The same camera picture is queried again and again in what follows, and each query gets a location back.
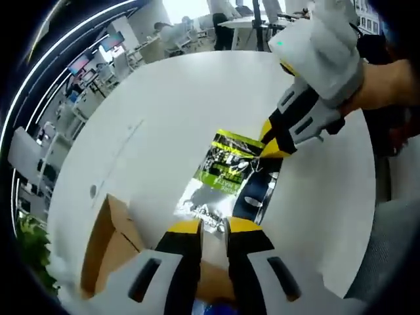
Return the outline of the person's right hand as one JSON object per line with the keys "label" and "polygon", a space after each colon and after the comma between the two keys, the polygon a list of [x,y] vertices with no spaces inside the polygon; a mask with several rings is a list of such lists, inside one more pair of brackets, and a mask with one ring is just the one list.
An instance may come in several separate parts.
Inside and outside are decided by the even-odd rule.
{"label": "person's right hand", "polygon": [[382,77],[383,70],[385,70],[383,66],[363,64],[363,82],[340,107],[339,111],[342,116],[347,116],[359,109],[376,110],[388,103],[389,98],[386,91],[388,81]]}

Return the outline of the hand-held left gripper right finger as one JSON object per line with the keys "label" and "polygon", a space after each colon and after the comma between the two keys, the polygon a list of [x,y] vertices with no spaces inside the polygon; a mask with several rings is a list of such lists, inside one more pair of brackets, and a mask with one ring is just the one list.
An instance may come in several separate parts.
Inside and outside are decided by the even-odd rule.
{"label": "hand-held left gripper right finger", "polygon": [[228,274],[240,314],[323,314],[319,275],[292,253],[280,253],[251,220],[225,220]]}

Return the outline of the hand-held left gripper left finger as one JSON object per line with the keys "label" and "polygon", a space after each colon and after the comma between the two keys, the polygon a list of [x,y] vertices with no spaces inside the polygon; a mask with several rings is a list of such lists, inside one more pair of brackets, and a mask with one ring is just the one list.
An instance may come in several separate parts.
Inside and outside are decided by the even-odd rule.
{"label": "hand-held left gripper left finger", "polygon": [[154,249],[112,272],[93,299],[94,314],[191,314],[202,254],[202,221],[172,225]]}

